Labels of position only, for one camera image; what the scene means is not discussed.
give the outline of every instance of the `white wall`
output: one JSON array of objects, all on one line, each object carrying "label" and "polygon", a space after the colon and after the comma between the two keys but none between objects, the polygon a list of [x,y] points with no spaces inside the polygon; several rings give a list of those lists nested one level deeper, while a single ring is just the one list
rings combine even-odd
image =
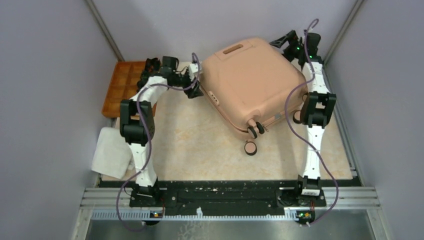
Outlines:
[{"label": "white wall", "polygon": [[71,236],[116,60],[83,0],[0,1],[0,238]]},{"label": "white wall", "polygon": [[365,2],[327,67],[396,239],[423,239],[424,2]]},{"label": "white wall", "polygon": [[94,0],[126,61],[205,59],[249,37],[268,41],[319,18],[327,53],[356,0]]}]

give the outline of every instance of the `metal floor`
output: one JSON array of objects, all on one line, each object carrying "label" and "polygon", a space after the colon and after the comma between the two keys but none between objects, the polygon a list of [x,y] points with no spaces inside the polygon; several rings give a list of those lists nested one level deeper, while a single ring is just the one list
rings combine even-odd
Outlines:
[{"label": "metal floor", "polygon": [[[141,224],[129,222],[132,228]],[[116,220],[92,220],[86,240],[374,240],[366,210],[334,210],[317,225],[293,221],[162,221],[130,232]]]}]

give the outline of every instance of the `wooden tray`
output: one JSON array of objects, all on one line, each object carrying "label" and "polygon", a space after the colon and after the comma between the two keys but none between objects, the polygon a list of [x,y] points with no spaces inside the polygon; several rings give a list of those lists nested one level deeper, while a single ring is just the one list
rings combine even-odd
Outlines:
[{"label": "wooden tray", "polygon": [[120,116],[120,103],[137,93],[137,82],[145,68],[145,61],[119,61],[115,65],[101,113],[107,118]]}]

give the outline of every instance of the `cable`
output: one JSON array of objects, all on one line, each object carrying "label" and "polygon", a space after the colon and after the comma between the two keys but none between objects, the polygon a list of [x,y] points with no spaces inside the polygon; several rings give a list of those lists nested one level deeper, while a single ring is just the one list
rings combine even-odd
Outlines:
[{"label": "cable", "polygon": [[127,189],[126,189],[126,188],[124,188],[124,189],[123,189],[123,192],[124,192],[124,193],[126,193],[128,196],[130,196],[130,197],[131,197],[131,194],[129,194],[129,193],[127,192]]},{"label": "cable", "polygon": [[301,84],[299,84],[297,87],[295,87],[295,88],[293,88],[293,90],[291,90],[291,92],[288,94],[288,96],[287,96],[287,98],[286,98],[286,100],[285,100],[285,104],[284,104],[284,115],[285,115],[285,119],[287,120],[287,124],[288,124],[288,127],[290,128],[290,130],[293,132],[293,134],[294,135],[296,135],[296,137],[298,137],[300,140],[302,140],[302,141],[304,141],[306,144],[308,144],[314,151],[315,151],[315,153],[316,153],[316,155],[318,156],[318,158],[319,158],[319,161],[321,162],[321,164],[322,164],[322,166],[324,167],[324,169],[325,169],[325,171],[328,173],[328,175],[331,177],[331,179],[332,179],[332,181],[334,182],[334,185],[335,185],[335,199],[334,199],[334,202],[333,202],[333,204],[321,215],[321,216],[319,216],[315,221],[313,221],[313,222],[311,222],[311,223],[309,223],[308,224],[308,226],[310,227],[310,225],[313,225],[313,224],[316,224],[316,223],[318,223],[324,216],[326,216],[334,207],[335,207],[335,205],[336,205],[336,203],[337,203],[337,200],[338,200],[338,198],[339,198],[339,185],[338,185],[338,183],[337,183],[337,181],[336,181],[336,178],[331,174],[331,172],[330,172],[330,170],[327,168],[327,166],[326,166],[326,164],[324,163],[324,160],[323,160],[323,157],[321,156],[321,154],[318,152],[318,150],[317,150],[317,148],[314,146],[314,145],[312,145],[312,143],[310,143],[308,140],[306,140],[304,137],[302,137],[302,136],[300,136],[296,131],[295,131],[295,129],[293,128],[293,126],[292,126],[292,123],[290,122],[290,118],[289,118],[289,99],[290,99],[290,97],[293,95],[293,93],[295,93],[295,91],[296,90],[298,90],[299,88],[301,88],[301,87],[303,87],[304,85],[307,85],[307,84],[309,84],[309,83],[311,83],[312,81],[314,81],[314,79],[315,79],[315,70],[314,70],[314,66],[312,65],[312,62],[311,62],[311,59],[310,59],[310,57],[309,57],[309,54],[308,54],[308,45],[307,45],[307,40],[308,40],[308,33],[309,33],[309,31],[312,29],[312,28],[314,28],[317,24],[318,24],[318,22],[319,22],[320,20],[318,19],[318,18],[315,18],[310,24],[309,24],[309,26],[307,27],[307,29],[306,29],[306,32],[305,32],[305,37],[304,37],[304,44],[303,44],[303,47],[304,47],[304,51],[305,51],[305,54],[306,54],[306,59],[307,59],[307,63],[309,64],[309,66],[310,66],[310,69],[311,69],[311,71],[312,71],[312,78],[310,79],[310,80],[308,80],[308,81],[306,81],[306,82],[303,82],[303,83],[301,83]]},{"label": "cable", "polygon": [[119,200],[120,200],[120,196],[121,196],[121,193],[122,193],[122,191],[123,191],[123,189],[125,188],[125,186],[132,180],[132,179],[134,179],[135,177],[137,177],[139,174],[141,174],[143,171],[144,171],[144,169],[147,167],[147,165],[149,164],[149,161],[150,161],[150,157],[151,157],[151,155],[152,155],[152,137],[150,136],[150,132],[149,132],[149,129],[148,129],[148,127],[147,127],[147,123],[146,123],[146,120],[145,120],[145,118],[143,117],[143,113],[142,113],[142,109],[141,109],[141,107],[140,107],[140,98],[141,98],[141,96],[142,96],[142,94],[147,90],[147,89],[149,89],[148,87],[155,87],[155,86],[161,86],[161,87],[167,87],[167,88],[170,88],[170,89],[173,89],[173,90],[177,90],[177,91],[186,91],[186,90],[189,90],[189,89],[191,89],[192,87],[194,87],[195,85],[196,85],[196,83],[199,81],[199,79],[200,79],[200,69],[201,69],[201,66],[200,66],[200,61],[199,61],[199,58],[198,58],[198,56],[196,55],[196,53],[192,53],[191,54],[191,59],[193,60],[193,62],[195,62],[195,63],[197,63],[197,76],[194,78],[194,80],[193,80],[193,82],[191,83],[191,85],[190,86],[188,86],[188,87],[185,87],[185,88],[178,88],[178,87],[174,87],[174,86],[169,86],[169,85],[166,85],[166,84],[162,84],[162,83],[154,83],[154,84],[152,84],[152,85],[149,85],[149,86],[147,86],[147,87],[144,87],[142,90],[141,90],[141,92],[140,92],[140,94],[137,96],[137,101],[135,102],[135,105],[137,106],[137,111],[138,111],[138,115],[139,115],[139,117],[140,117],[140,122],[141,122],[141,124],[143,125],[143,127],[144,127],[144,130],[146,131],[146,135],[147,135],[147,142],[148,142],[148,154],[147,154],[147,158],[146,158],[146,162],[144,163],[144,165],[143,165],[143,167],[140,169],[140,171],[138,171],[137,173],[135,173],[134,175],[132,175],[130,178],[128,178],[123,184],[122,184],[122,186],[120,187],[120,189],[119,189],[119,191],[118,191],[118,195],[116,196],[116,214],[117,214],[117,216],[118,216],[118,219],[119,219],[119,221],[122,223],[122,225],[123,225],[123,227],[124,228],[126,228],[128,231],[130,231],[130,232],[141,232],[141,231],[143,231],[145,228],[146,228],[146,226],[144,225],[142,228],[139,228],[139,229],[133,229],[133,228],[130,228],[123,220],[122,220],[122,218],[121,218],[121,214],[120,214],[120,212],[119,212]]}]

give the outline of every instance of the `suitcase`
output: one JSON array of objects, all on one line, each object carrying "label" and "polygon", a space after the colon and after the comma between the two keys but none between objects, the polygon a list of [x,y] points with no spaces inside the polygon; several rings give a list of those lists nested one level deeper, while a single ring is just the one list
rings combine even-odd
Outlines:
[{"label": "suitcase", "polygon": [[[246,140],[244,150],[257,152],[253,139],[284,119],[286,98],[305,77],[261,38],[226,47],[202,62],[201,90],[235,135]],[[307,87],[290,98],[289,111],[298,110]]]}]

